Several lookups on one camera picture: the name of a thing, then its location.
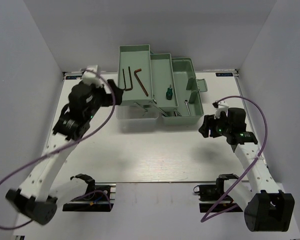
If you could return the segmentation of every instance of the gray wall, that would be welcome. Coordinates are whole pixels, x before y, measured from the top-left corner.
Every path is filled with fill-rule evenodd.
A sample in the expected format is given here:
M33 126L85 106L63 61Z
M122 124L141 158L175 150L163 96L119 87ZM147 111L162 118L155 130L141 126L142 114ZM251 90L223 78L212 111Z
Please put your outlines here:
M118 70L120 45L239 68L276 0L24 0L63 71Z
M240 71L243 95L260 104L269 136L265 157L271 173L295 198L300 230L300 0L279 0ZM251 107L259 137L264 124Z
M62 73L22 0L0 0L0 180L39 156L49 130ZM29 170L0 188L0 224L13 226L5 200ZM0 231L10 239L11 231Z

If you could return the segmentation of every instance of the wrench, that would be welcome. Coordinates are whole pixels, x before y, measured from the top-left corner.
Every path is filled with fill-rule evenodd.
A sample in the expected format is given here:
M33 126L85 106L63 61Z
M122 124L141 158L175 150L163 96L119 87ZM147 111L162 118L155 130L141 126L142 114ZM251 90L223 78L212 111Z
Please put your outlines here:
M184 103L185 103L186 109L188 110L188 114L189 114L189 116L191 116L191 112L190 112L190 108L189 108L188 100L184 100Z

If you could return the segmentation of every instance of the purple cable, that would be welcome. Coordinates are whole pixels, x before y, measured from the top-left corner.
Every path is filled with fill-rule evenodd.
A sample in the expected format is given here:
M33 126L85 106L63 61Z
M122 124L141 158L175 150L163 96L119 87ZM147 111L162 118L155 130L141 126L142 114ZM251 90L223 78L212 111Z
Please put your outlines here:
M72 142L72 143L66 144L66 145L64 145L64 146L62 146L62 147L60 147L60 148L57 148L56 150L53 150L52 152L46 153L46 154L44 154L44 155L42 155L42 156L40 156L40 157L38 157L38 158L36 158L36 159L34 159L34 160L28 162L28 163L25 164L24 166L21 166L21 167L19 167L18 169L14 170L13 172L11 172L11 173L8 174L7 176L5 176L5 177L0 181L0 185L1 185L2 183L4 183L6 180L8 180L10 177L12 177L13 175L15 175L15 174L17 174L18 172L22 171L23 169L25 169L25 168L27 168L27 167L29 167L29 166L35 164L35 163L38 163L39 161L45 160L45 159L47 159L47 158L49 158L49 157L51 157L51 156L53 156L53 155L55 155L55 154L58 154L58 153L62 152L62 151L65 150L65 149L68 149L68 148L70 148L70 147L72 147L72 146L74 146L74 145L77 145L78 143L80 143L80 142L86 140L87 138L90 138L92 135L96 134L100 129L102 129L102 128L106 125L106 123L110 120L110 118L111 118L112 115L114 114L115 108L116 108L116 96L115 96L115 92L114 92L113 89L110 87L110 85L107 83L107 81L106 81L101 75L99 75L97 72L94 72L94 71L91 71L91 70L88 70L88 69L83 69L82 71L83 71L83 72L85 71L85 72L89 72L89 73L95 74L95 75L96 75L98 78L100 78L100 79L102 80L102 82L110 89L110 91L111 91L111 96L112 96L112 109L111 109L111 112L110 112L109 116L106 118L106 120L105 120L105 121L104 121L104 122L103 122L96 130L94 130L93 132L91 132L91 133L88 134L87 136L84 136L83 138L81 138L81 139L79 139L79 140L77 140L77 141L74 141L74 142ZM1 229L1 230L15 230L15 229L22 228L22 227L28 225L28 224L31 223L31 222L32 222L32 220L27 221L27 222L25 222L25 223L23 223L23 224L21 224L21 225L19 225L19 226L13 226L13 227L6 227L6 226L0 225L0 229Z
M111 207L111 202L110 202L110 199L109 199L108 195L107 195L104 191L101 191L101 190L94 190L94 191L88 192L88 193L85 194L85 195L78 196L78 197L72 199L71 202L76 201L76 200L79 200L79 199L83 199L83 198L85 198L85 197L87 197L87 196L89 196L89 195L91 195L91 194L94 194L94 193L102 193L102 194L105 196L105 198L106 198L106 200L108 201L108 203L109 203L110 210L112 209L112 207Z
M253 105L256 106L256 108L260 111L263 121L264 121L264 128L265 128L265 132L264 132L264 140L263 140L263 144L260 148L260 151L257 153L257 157L253 160L253 162L246 168L246 170L242 173L242 175L229 187L229 189L227 191L224 192L224 194L210 207L210 209L205 213L205 215L203 216L203 218L201 219L201 223L204 223L205 221L218 216L220 214L226 213L232 209L234 209L235 207L237 207L238 205L234 205L232 207L229 207L223 211L217 212L211 216L208 217L208 215L215 209L215 207L228 195L228 193L230 193L230 191L232 189L234 189L234 187L241 182L241 180L247 175L247 173L253 168L253 166L256 164L256 162L258 161L260 155L262 154L262 152L265 149L266 146L266 142L267 142L267 138L268 138L268 125L267 125L267 120L266 120L266 116L264 114L264 112L261 110L261 108L258 106L258 104L256 104L254 101L244 97L244 96L226 96L224 98L221 98L220 100L216 101L216 103L219 103L223 100L226 99L231 99L231 98L238 98L238 99L244 99L250 103L252 103Z

